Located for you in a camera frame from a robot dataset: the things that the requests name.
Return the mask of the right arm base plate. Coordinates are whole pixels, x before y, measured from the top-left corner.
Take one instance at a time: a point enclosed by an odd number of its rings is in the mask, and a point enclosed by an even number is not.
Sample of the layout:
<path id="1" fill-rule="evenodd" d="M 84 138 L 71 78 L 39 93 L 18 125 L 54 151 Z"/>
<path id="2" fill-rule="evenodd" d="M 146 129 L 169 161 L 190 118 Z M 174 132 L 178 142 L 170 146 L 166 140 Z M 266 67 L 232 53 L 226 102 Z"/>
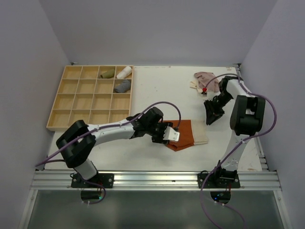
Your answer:
<path id="1" fill-rule="evenodd" d="M 197 183 L 198 188 L 201 188 L 203 182 L 205 181 L 206 177 L 208 176 L 207 171 L 203 171 L 197 174 Z M 223 177 L 215 178 L 214 175 L 210 175 L 207 181 L 204 183 L 203 188 L 209 189 L 218 189 L 218 188 L 240 188 L 240 181 L 238 175 L 235 176 L 233 179 L 226 179 Z"/>

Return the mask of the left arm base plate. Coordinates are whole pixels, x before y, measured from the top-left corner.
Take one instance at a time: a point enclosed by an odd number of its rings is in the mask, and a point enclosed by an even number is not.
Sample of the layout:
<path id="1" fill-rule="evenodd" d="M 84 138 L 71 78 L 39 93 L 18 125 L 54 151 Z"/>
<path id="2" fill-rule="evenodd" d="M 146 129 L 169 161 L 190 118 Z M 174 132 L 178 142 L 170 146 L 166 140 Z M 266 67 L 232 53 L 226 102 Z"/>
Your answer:
<path id="1" fill-rule="evenodd" d="M 98 173 L 89 180 L 82 179 L 78 173 L 72 173 L 70 177 L 72 188 L 98 188 L 100 186 L 112 188 L 114 183 L 113 173 Z"/>

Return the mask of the orange and cream underwear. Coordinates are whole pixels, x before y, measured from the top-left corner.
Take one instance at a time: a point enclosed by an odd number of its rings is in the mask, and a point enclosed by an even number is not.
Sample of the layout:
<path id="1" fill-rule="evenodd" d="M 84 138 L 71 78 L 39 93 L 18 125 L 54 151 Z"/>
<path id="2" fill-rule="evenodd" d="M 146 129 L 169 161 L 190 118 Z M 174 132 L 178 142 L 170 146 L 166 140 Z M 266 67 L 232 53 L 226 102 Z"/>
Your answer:
<path id="1" fill-rule="evenodd" d="M 203 120 L 181 120 L 179 133 L 180 137 L 178 142 L 170 141 L 166 145 L 166 147 L 175 152 L 196 145 L 204 145 L 209 141 L 206 134 L 206 124 Z"/>

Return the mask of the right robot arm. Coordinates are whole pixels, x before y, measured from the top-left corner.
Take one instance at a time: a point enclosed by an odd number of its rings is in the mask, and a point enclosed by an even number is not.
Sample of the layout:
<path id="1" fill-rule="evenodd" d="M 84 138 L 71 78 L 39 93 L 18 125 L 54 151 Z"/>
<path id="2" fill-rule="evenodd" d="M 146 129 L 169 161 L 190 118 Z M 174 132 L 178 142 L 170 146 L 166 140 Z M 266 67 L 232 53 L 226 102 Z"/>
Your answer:
<path id="1" fill-rule="evenodd" d="M 237 76 L 225 76 L 219 82 L 219 94 L 204 102 L 206 124 L 211 125 L 224 115 L 223 108 L 231 100 L 234 107 L 230 117 L 232 130 L 230 142 L 212 181 L 217 187 L 224 187 L 237 174 L 239 160 L 250 137 L 257 134 L 263 125 L 265 99 L 252 95 L 242 79 Z"/>

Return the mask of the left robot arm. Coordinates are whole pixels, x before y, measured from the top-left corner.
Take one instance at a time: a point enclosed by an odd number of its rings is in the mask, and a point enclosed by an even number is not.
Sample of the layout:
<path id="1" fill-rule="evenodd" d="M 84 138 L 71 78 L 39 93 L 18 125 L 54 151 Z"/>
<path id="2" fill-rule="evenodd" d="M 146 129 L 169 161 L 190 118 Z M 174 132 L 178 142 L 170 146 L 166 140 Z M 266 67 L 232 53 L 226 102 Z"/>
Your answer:
<path id="1" fill-rule="evenodd" d="M 100 144 L 120 139 L 133 139 L 145 134 L 152 142 L 168 144 L 178 141 L 180 133 L 172 122 L 163 122 L 163 113 L 157 107 L 150 108 L 140 117 L 130 116 L 108 125 L 87 125 L 83 120 L 76 121 L 56 141 L 64 162 L 74 169 L 88 187 L 98 184 L 99 175 L 88 156 L 91 150 Z"/>

